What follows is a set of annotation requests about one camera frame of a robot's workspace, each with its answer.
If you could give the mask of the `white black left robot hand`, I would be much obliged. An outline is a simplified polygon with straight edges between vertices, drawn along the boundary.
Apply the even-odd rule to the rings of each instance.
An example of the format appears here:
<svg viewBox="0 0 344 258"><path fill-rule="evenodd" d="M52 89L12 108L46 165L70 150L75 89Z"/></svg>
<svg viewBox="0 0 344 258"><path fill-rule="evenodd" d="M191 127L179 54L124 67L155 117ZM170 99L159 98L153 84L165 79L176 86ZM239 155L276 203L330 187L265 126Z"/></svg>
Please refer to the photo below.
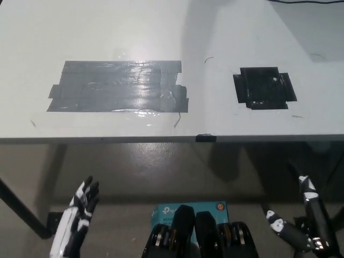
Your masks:
<svg viewBox="0 0 344 258"><path fill-rule="evenodd" d="M81 247L99 201L99 182L85 179L64 210L49 252L52 258L80 257Z"/></svg>

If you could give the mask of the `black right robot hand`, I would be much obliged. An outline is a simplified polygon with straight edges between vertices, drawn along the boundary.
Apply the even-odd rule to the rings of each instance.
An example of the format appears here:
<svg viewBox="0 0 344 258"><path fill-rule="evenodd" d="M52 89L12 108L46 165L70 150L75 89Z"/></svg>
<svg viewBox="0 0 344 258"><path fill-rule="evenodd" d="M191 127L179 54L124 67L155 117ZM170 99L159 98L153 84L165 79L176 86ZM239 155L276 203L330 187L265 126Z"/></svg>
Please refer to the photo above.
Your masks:
<svg viewBox="0 0 344 258"><path fill-rule="evenodd" d="M317 257L342 257L335 230L319 194L308 176L298 177L307 220L308 232L289 223L274 212L269 205L262 205L272 231L296 251L312 251Z"/></svg>

